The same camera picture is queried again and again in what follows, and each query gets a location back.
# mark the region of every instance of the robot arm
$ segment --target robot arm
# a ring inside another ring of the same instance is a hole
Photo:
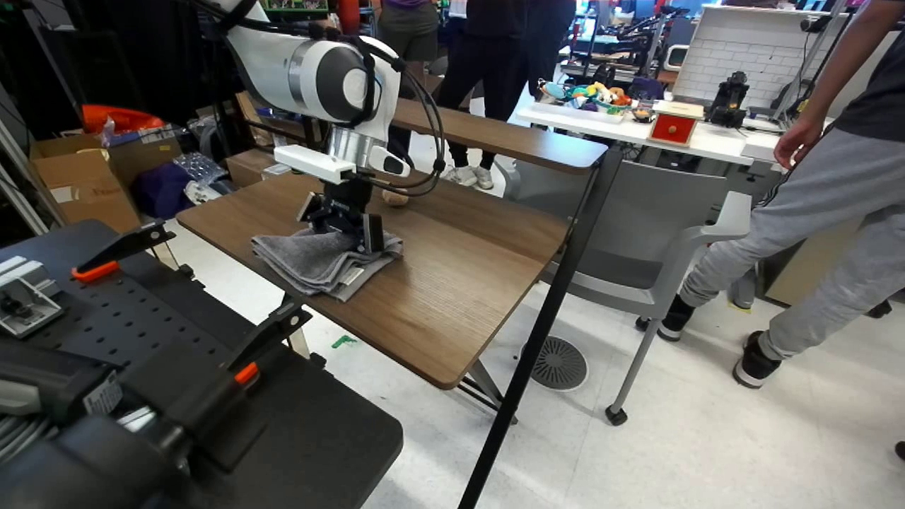
[[[249,9],[242,0],[206,2],[224,15]],[[249,87],[286,114],[334,125],[329,156],[282,147],[274,154],[278,161],[332,183],[343,183],[347,175],[370,168],[370,154],[387,145],[401,79],[389,62],[370,58],[367,49],[395,59],[394,49],[367,36],[361,39],[364,49],[357,49],[337,39],[274,33],[258,28],[262,24],[268,17],[255,0],[247,17],[227,32]]]

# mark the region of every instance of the floor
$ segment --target floor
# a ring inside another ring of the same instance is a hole
[[[274,285],[184,229],[173,251],[255,323],[279,302]],[[483,356],[504,388],[544,292],[539,282]],[[587,378],[562,393],[532,383],[480,507],[903,509],[905,463],[894,443],[905,438],[905,309],[856,320],[753,393],[730,378],[730,369],[740,339],[773,313],[770,302],[737,312],[716,299],[702,309],[679,345],[653,345],[628,402],[631,422],[616,431],[603,408],[638,343],[634,318],[568,298],[554,333],[585,353]],[[329,371],[404,427],[404,451],[367,507],[452,509],[493,415],[343,337],[323,318],[305,325],[309,349],[329,359]]]

